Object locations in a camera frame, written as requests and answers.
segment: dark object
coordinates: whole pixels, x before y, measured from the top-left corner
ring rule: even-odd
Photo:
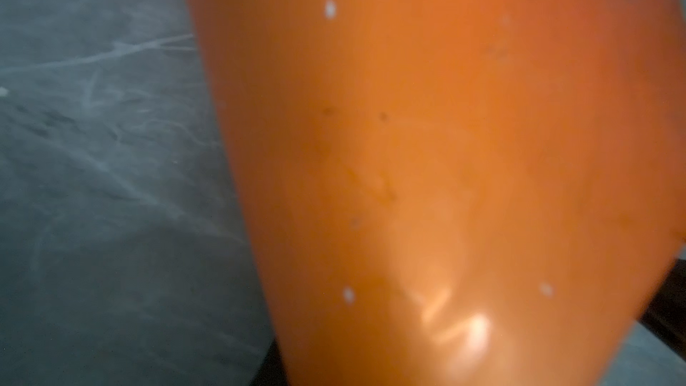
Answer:
[[[283,369],[281,352],[276,341],[272,341],[269,346],[267,356],[259,368],[257,374],[250,383],[250,386],[288,386],[286,381],[286,371]]]
[[[641,323],[686,360],[686,261],[676,262]]]

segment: scratch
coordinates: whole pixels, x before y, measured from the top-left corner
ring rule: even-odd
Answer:
[[[229,231],[225,227],[221,227],[217,223],[214,223],[207,218],[190,214],[188,213],[188,211],[184,210],[176,203],[170,200],[159,199],[154,194],[148,193],[138,188],[137,186],[129,182],[127,179],[123,178],[122,176],[118,175],[114,170],[112,170],[112,168],[107,162],[101,161],[98,158],[94,158],[91,154],[87,152],[79,151],[76,149],[70,149],[55,140],[49,140],[46,138],[39,138],[38,140],[43,144],[47,144],[50,147],[55,148],[56,150],[62,151],[64,155],[66,155],[72,161],[84,164],[101,174],[107,175],[110,178],[110,180],[114,182],[115,185],[119,186],[122,189],[122,191],[126,194],[127,197],[135,199],[136,201],[142,203],[145,206],[150,206],[152,208],[162,210],[168,217],[174,220],[187,221],[187,223],[191,227],[207,235],[229,238],[235,241],[236,243],[242,245],[247,244],[243,237]],[[37,268],[39,266],[40,251],[43,248],[42,238],[44,238],[47,232],[49,231],[50,229],[47,228],[36,239],[36,244],[34,244],[33,252],[36,255],[34,255],[34,257],[32,258],[32,267]]]
[[[164,316],[165,321],[170,322],[170,323],[175,323],[177,325],[184,326],[188,329],[191,330],[198,330],[205,332],[207,334],[214,335],[217,339],[219,339],[226,347],[229,348],[240,348],[245,350],[246,352],[250,352],[253,355],[256,356],[262,356],[264,354],[264,351],[261,349],[258,349],[254,346],[251,346],[248,343],[245,343],[244,341],[241,341],[234,337],[231,334],[228,334],[227,332],[222,332],[219,330],[216,330],[214,328],[209,328],[205,326],[202,322],[195,321],[195,320],[190,320],[185,318],[184,316],[180,315],[175,315],[174,313],[166,313]]]
[[[42,281],[42,273],[40,271],[40,259],[43,254],[43,247],[45,246],[45,239],[47,235],[52,231],[55,225],[62,220],[64,214],[59,214],[53,217],[48,223],[43,227],[43,230],[39,232],[39,235],[34,239],[33,247],[31,248],[31,259],[29,264],[29,270],[33,279],[37,284]]]
[[[85,109],[90,109],[93,100],[93,90],[95,89],[95,84],[98,82],[98,76],[100,75],[100,69],[93,72],[90,77],[90,81],[84,87],[84,95],[81,98],[81,106]]]
[[[140,344],[140,348],[143,351],[143,353],[148,356],[155,364],[167,368],[171,371],[174,371],[176,373],[182,374],[184,376],[191,376],[189,372],[186,370],[182,370],[181,368],[177,367],[175,364],[172,362],[168,361],[167,359],[163,358],[162,356],[158,355],[155,353],[152,349],[150,349],[145,342],[142,342]]]
[[[163,45],[171,44],[174,42],[184,41],[187,39],[192,39],[193,35],[191,33],[186,33],[184,35],[169,36],[168,38],[153,39],[140,44],[116,44],[114,49],[111,51],[106,51],[105,53],[98,53],[88,56],[79,56],[72,59],[58,60],[58,61],[47,61],[45,63],[20,65],[10,68],[0,69],[0,76],[31,72],[33,70],[47,70],[47,69],[59,69],[67,68],[75,65],[93,64],[99,61],[117,59],[126,55],[140,53],[146,50],[159,49]]]
[[[146,99],[152,99],[153,97],[155,97],[149,91],[141,90],[140,88],[131,88],[128,91],[132,94],[139,96],[139,97],[145,97]]]
[[[197,51],[198,49],[194,46],[161,46],[161,50],[164,51]]]
[[[115,146],[111,147],[105,155],[104,161],[108,162],[121,146],[121,133],[119,133],[119,131],[112,125],[104,124],[104,127],[115,136]]]
[[[99,357],[101,357],[104,353],[107,353],[107,347],[118,337],[117,332],[118,331],[115,331],[113,337],[105,337],[102,340],[98,340],[98,342],[91,349],[90,358],[84,361],[84,367],[91,369],[93,365],[98,364]]]
[[[148,124],[155,124],[155,123],[178,128],[182,132],[186,133],[186,135],[188,136],[188,139],[193,141],[193,143],[197,144],[199,147],[207,148],[207,147],[221,146],[221,144],[218,142],[203,142],[203,141],[201,141],[200,139],[196,138],[196,136],[193,133],[191,133],[191,131],[188,130],[188,128],[186,126],[184,126],[183,124],[175,123],[174,121],[151,119],[151,120],[145,121],[143,124],[141,124],[137,127],[133,127],[133,128],[134,129],[143,128],[143,130],[145,130],[148,127]]]
[[[207,83],[205,82],[189,82],[183,83],[176,86],[176,88],[207,88]]]

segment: orange glossy surface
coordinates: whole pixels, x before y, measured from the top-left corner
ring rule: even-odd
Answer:
[[[681,246],[678,0],[189,0],[293,386],[593,385]]]

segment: gray scratched surface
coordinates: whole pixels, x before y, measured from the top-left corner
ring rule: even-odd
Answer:
[[[183,0],[0,0],[0,385],[246,385],[271,331]],[[683,386],[637,327],[602,386]]]

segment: dark spot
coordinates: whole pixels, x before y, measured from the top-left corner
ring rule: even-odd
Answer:
[[[670,231],[670,235],[676,240],[686,242],[686,232],[676,231],[675,229],[673,229]]]
[[[73,124],[76,121],[74,121],[72,118],[69,116],[64,116],[58,112],[46,112],[45,116],[49,118],[50,121],[56,122],[56,123],[63,123],[63,124]]]
[[[93,195],[95,195],[96,197],[100,196],[100,197],[103,197],[105,199],[115,200],[118,202],[135,202],[136,201],[136,199],[133,197],[126,197],[125,195],[112,193],[108,190],[104,190],[104,189],[100,189],[100,188],[86,188],[86,189],[90,190],[90,192],[93,193]]]
[[[398,200],[398,194],[393,189],[388,176],[383,177],[383,199],[388,203],[394,203]]]
[[[25,126],[25,128],[27,129],[27,131],[29,131],[29,132],[31,132],[31,133],[33,133],[33,134],[35,134],[41,138],[47,138],[47,136],[50,134],[47,132],[47,130],[38,129],[36,127]]]
[[[615,223],[622,229],[628,229],[636,225],[636,220],[629,214],[623,213],[615,219]]]
[[[212,361],[230,367],[233,365],[233,360],[226,355],[213,355],[210,357]]]
[[[107,133],[107,135],[110,136],[112,140],[119,140],[119,135],[115,133],[115,131],[112,130],[110,127],[105,127],[105,133]]]
[[[139,97],[134,97],[132,99],[122,100],[121,102],[119,102],[119,104],[120,105],[133,106],[133,105],[138,105],[142,102],[143,102],[143,99],[141,99]]]
[[[9,124],[16,124],[16,120],[9,115],[4,115],[2,118],[4,118]]]

